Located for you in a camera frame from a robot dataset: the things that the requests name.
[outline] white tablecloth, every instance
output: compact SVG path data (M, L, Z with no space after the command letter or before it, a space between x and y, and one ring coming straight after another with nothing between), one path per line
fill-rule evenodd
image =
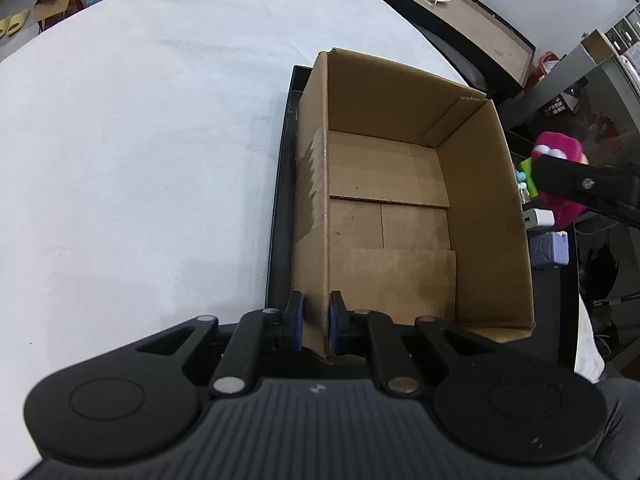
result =
M0 62L1 479L45 375L263 306L291 70L334 46L462 81L381 0L107 0Z

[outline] gray fabric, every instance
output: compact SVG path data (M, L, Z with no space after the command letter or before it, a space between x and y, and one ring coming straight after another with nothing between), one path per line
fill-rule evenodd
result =
M607 422L593 459L614 480L638 480L640 383L613 378L596 386L607 401Z

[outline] floor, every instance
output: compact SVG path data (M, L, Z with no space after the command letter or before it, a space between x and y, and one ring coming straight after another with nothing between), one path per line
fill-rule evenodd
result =
M38 23L33 15L33 5L36 0L2 0L0 2L0 18L5 18L29 9L30 14L22 30L8 38L0 39L0 61L10 56L21 46L38 35Z

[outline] cardboard box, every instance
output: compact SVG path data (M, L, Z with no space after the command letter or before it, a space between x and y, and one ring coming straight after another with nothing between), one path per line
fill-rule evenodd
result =
M79 12L86 0L38 0L33 7L40 30L46 30L65 18Z
M527 236L494 104L402 64L334 49L298 107L292 286L328 354L329 293L499 342L534 327Z

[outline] slipper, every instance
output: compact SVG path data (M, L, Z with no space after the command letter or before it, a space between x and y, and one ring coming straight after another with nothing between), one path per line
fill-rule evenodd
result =
M0 38L6 34L6 30L9 28L9 18L0 20Z
M21 28L24 27L24 23L27 21L29 17L29 9L24 9L22 12L18 14L14 14L9 20L9 28L6 31L8 36L14 35Z

